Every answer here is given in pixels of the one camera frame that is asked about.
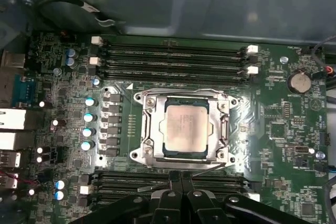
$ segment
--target screw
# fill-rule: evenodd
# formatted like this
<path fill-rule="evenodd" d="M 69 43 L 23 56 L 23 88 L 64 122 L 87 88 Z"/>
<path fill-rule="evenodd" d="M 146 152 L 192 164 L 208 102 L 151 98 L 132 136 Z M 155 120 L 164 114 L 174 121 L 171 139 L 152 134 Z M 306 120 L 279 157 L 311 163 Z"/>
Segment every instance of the screw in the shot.
<path fill-rule="evenodd" d="M 15 4 L 16 4 L 16 0 L 8 0 L 8 2 L 9 2 L 11 5 L 15 5 Z"/>
<path fill-rule="evenodd" d="M 32 6 L 34 4 L 32 0 L 23 0 L 23 3 L 28 6 Z"/>
<path fill-rule="evenodd" d="M 318 151 L 318 152 L 316 152 L 316 154 L 315 154 L 315 157 L 316 157 L 317 159 L 325 159 L 325 158 L 326 158 L 325 156 L 326 156 L 325 153 L 322 152 L 322 151 Z"/>
<path fill-rule="evenodd" d="M 142 201 L 142 198 L 138 197 L 133 200 L 134 203 L 140 203 Z"/>
<path fill-rule="evenodd" d="M 155 104 L 155 100 L 153 98 L 148 98 L 147 99 L 147 105 L 148 106 L 154 106 Z"/>
<path fill-rule="evenodd" d="M 287 64 L 288 63 L 288 57 L 286 57 L 286 56 L 282 56 L 281 58 L 280 58 L 280 62 L 282 63 L 282 64 Z"/>
<path fill-rule="evenodd" d="M 145 148 L 145 153 L 146 153 L 147 155 L 152 155 L 152 153 L 153 153 L 153 149 L 150 148 L 150 147 L 146 147 L 146 148 Z"/>
<path fill-rule="evenodd" d="M 239 199 L 237 197 L 230 197 L 229 200 L 233 203 L 237 203 L 239 201 Z"/>
<path fill-rule="evenodd" d="M 193 193 L 193 195 L 194 195 L 195 197 L 199 197 L 199 196 L 202 195 L 202 193 L 201 193 L 200 191 L 195 191 L 195 192 Z"/>

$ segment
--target blue capacitor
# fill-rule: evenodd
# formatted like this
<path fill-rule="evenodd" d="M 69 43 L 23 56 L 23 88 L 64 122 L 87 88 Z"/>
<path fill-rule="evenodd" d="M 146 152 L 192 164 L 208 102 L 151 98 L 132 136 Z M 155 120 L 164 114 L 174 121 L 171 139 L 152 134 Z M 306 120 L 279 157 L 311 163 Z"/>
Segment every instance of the blue capacitor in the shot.
<path fill-rule="evenodd" d="M 71 69 L 78 67 L 78 63 L 73 58 L 68 58 L 65 64 L 69 66 Z"/>
<path fill-rule="evenodd" d="M 57 191 L 55 193 L 55 199 L 57 199 L 57 200 L 63 200 L 63 198 L 64 198 L 64 193 L 62 191 Z"/>
<path fill-rule="evenodd" d="M 73 58 L 73 59 L 76 59 L 78 57 L 76 50 L 74 50 L 73 48 L 69 48 L 66 52 L 66 55 L 67 57 Z"/>

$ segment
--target capacitor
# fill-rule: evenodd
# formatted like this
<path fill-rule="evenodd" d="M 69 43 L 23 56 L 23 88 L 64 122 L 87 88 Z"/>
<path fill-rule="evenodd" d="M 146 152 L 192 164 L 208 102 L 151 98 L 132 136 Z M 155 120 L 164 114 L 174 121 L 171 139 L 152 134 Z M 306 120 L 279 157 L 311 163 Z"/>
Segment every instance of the capacitor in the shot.
<path fill-rule="evenodd" d="M 40 106 L 40 108 L 44 108 L 44 109 L 52 109 L 53 107 L 53 104 L 47 101 L 40 101 L 38 105 Z"/>
<path fill-rule="evenodd" d="M 38 163 L 47 162 L 49 160 L 50 160 L 50 155 L 48 155 L 48 154 L 44 154 L 44 155 L 39 156 L 39 157 L 36 158 L 36 161 Z"/>
<path fill-rule="evenodd" d="M 51 168 L 46 168 L 39 172 L 35 177 L 36 180 L 39 181 L 41 184 L 46 183 L 48 181 L 52 181 L 53 177 L 53 170 Z"/>
<path fill-rule="evenodd" d="M 72 58 L 72 59 L 78 58 L 78 53 L 73 48 L 69 48 L 66 52 L 66 55 L 67 57 Z"/>
<path fill-rule="evenodd" d="M 93 128 L 85 128 L 85 129 L 82 131 L 82 133 L 83 133 L 83 136 L 85 136 L 85 137 L 89 137 L 89 136 L 93 136 L 93 135 L 95 135 L 96 130 L 93 129 Z"/>
<path fill-rule="evenodd" d="M 88 97 L 85 100 L 85 105 L 88 106 L 88 107 L 97 106 L 97 104 L 98 104 L 98 102 L 94 98 Z"/>
<path fill-rule="evenodd" d="M 33 196 L 35 194 L 35 190 L 34 189 L 30 189 L 29 191 L 28 191 L 28 195 L 29 196 Z"/>
<path fill-rule="evenodd" d="M 64 119 L 55 119 L 52 122 L 53 126 L 65 126 L 67 124 L 67 121 Z"/>
<path fill-rule="evenodd" d="M 91 113 L 86 113 L 83 118 L 84 118 L 84 121 L 87 123 L 94 122 L 97 120 L 97 116 Z"/>
<path fill-rule="evenodd" d="M 93 141 L 84 141 L 84 142 L 82 142 L 80 147 L 83 151 L 88 151 L 88 150 L 90 150 L 94 147 L 94 142 Z"/>
<path fill-rule="evenodd" d="M 50 147 L 49 147 L 49 146 L 38 147 L 38 148 L 36 149 L 36 152 L 37 152 L 38 154 L 49 153 L 49 152 L 50 152 Z"/>
<path fill-rule="evenodd" d="M 71 69 L 75 69 L 78 67 L 78 63 L 73 58 L 68 58 L 65 64 Z"/>
<path fill-rule="evenodd" d="M 60 76 L 62 74 L 62 70 L 60 68 L 54 68 L 52 73 L 55 75 L 55 76 Z"/>
<path fill-rule="evenodd" d="M 57 182 L 55 183 L 55 187 L 56 187 L 57 190 L 62 190 L 62 189 L 64 189 L 68 184 L 69 184 L 69 181 L 68 181 L 66 178 L 64 178 L 64 179 L 61 179 L 61 180 L 57 181 Z"/>
<path fill-rule="evenodd" d="M 98 77 L 95 77 L 92 80 L 92 84 L 96 87 L 96 88 L 101 88 L 102 82 Z"/>
<path fill-rule="evenodd" d="M 57 191 L 55 193 L 55 199 L 56 200 L 63 200 L 64 199 L 64 193 L 62 191 Z"/>

